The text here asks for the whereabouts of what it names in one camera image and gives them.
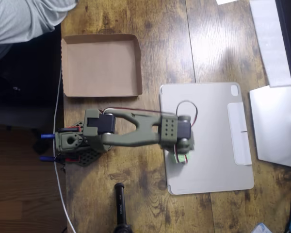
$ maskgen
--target robotic arm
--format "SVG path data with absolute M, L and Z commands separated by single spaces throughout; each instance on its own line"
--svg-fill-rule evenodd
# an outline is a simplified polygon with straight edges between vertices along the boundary
M 116 118 L 123 118 L 136 126 L 136 130 L 124 135 L 115 133 Z M 111 146 L 138 147 L 160 144 L 163 150 L 185 155 L 194 149 L 190 116 L 160 114 L 153 116 L 123 109 L 87 109 L 84 122 L 55 134 L 58 157 L 66 162 L 87 166 Z M 152 131 L 158 126 L 158 132 Z

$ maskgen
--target screw hole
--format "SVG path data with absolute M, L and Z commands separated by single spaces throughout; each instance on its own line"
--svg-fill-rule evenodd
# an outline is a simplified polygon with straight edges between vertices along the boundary
M 75 139 L 74 139 L 73 137 L 69 137 L 69 138 L 67 139 L 67 143 L 70 144 L 70 145 L 73 144 L 74 141 L 75 141 Z

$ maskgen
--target tablet case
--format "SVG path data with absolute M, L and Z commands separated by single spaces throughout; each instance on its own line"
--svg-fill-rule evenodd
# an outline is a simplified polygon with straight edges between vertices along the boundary
M 237 83 L 166 84 L 160 88 L 161 110 L 176 113 L 178 103 L 192 101 L 198 116 L 192 130 L 194 151 L 187 164 L 175 164 L 164 151 L 170 194 L 251 189 L 252 162 L 240 86 Z M 195 107 L 183 103 L 178 115 L 194 118 Z

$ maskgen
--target wood grain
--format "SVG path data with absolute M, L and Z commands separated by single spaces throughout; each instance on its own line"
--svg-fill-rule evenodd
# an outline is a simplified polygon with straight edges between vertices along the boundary
M 84 119 L 90 107 L 159 110 L 162 84 L 195 81 L 185 0 L 83 0 L 62 24 L 62 36 L 82 33 L 135 34 L 142 50 L 143 94 L 65 98 L 66 126 Z M 122 133 L 132 127 L 122 123 L 116 130 Z M 168 193 L 157 145 L 117 147 L 88 167 L 68 165 L 66 181 L 68 211 L 77 232 L 113 231 L 117 182 L 125 184 L 127 220 L 135 233 L 214 231 L 209 194 L 176 197 Z
M 215 232 L 251 232 L 263 222 L 283 232 L 289 215 L 291 168 L 257 159 L 249 91 L 266 85 L 248 0 L 217 5 L 187 0 L 196 82 L 238 82 L 242 89 L 255 186 L 211 193 Z
M 34 142 L 30 130 L 0 126 L 0 233 L 60 233 L 66 226 L 54 165 L 39 161 Z

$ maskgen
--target white cable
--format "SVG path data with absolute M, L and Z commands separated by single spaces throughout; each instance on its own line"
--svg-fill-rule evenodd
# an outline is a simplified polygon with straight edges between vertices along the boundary
M 59 81 L 58 81 L 58 89 L 57 89 L 57 99 L 56 99 L 56 106 L 55 106 L 55 113 L 54 113 L 54 127 L 53 127 L 53 134 L 55 134 L 55 125 L 56 125 L 56 114 L 57 114 L 57 108 L 58 108 L 58 98 L 59 98 L 59 88 L 60 88 L 60 81 L 62 79 L 62 65 L 60 65 L 60 74 L 59 74 Z M 55 139 L 53 139 L 53 156 L 55 157 Z M 63 208 L 64 208 L 64 212 L 66 214 L 67 220 L 69 222 L 69 225 L 73 231 L 73 233 L 76 233 L 76 230 L 73 228 L 72 223 L 70 221 L 70 218 L 68 216 L 66 207 L 65 207 L 65 203 L 64 203 L 64 198 L 63 198 L 63 194 L 62 194 L 62 189 L 60 187 L 60 183 L 59 183 L 59 177 L 58 177 L 58 171 L 57 171 L 57 166 L 56 166 L 56 162 L 54 162 L 54 166 L 55 166 L 55 172 L 56 172 L 56 177 L 57 177 L 57 183 L 58 183 L 58 188 L 59 188 L 59 194 L 60 194 L 60 198 L 62 200 L 62 204 L 63 204 Z

